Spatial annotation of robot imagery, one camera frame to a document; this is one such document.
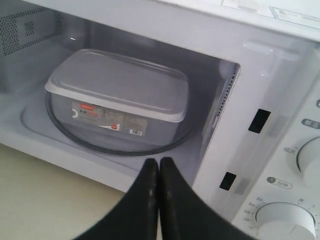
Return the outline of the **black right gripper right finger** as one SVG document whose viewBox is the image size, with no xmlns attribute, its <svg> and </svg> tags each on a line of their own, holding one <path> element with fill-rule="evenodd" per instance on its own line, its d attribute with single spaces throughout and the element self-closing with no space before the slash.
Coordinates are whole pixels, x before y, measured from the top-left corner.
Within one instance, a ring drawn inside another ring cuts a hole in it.
<svg viewBox="0 0 320 240">
<path fill-rule="evenodd" d="M 249 240 L 213 211 L 185 181 L 171 157 L 160 161 L 159 214 L 164 240 Z"/>
</svg>

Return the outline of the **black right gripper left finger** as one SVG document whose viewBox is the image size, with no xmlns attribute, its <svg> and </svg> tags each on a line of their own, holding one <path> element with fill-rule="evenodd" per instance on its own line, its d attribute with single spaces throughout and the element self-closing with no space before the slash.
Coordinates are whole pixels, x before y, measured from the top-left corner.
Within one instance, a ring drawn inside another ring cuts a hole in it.
<svg viewBox="0 0 320 240">
<path fill-rule="evenodd" d="M 127 193 L 77 240 L 155 240 L 158 230 L 158 163 L 145 160 Z"/>
</svg>

